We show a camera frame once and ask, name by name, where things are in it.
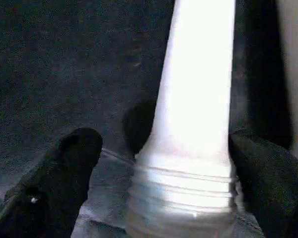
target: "white object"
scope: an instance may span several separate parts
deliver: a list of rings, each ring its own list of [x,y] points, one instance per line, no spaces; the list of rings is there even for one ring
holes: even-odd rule
[[[298,158],[298,0],[278,0],[277,2],[294,128],[292,153]]]
[[[39,200],[39,199],[37,199],[36,197],[32,197],[32,198],[31,198],[31,202],[34,203],[34,204],[37,203],[38,200]]]
[[[228,117],[235,1],[176,0],[151,135],[136,156],[126,231],[230,237]]]

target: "white plastic funnel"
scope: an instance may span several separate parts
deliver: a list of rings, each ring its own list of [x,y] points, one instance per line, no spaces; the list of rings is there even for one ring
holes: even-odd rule
[[[235,0],[176,0],[151,135],[136,156],[132,237],[230,237],[228,153]]]

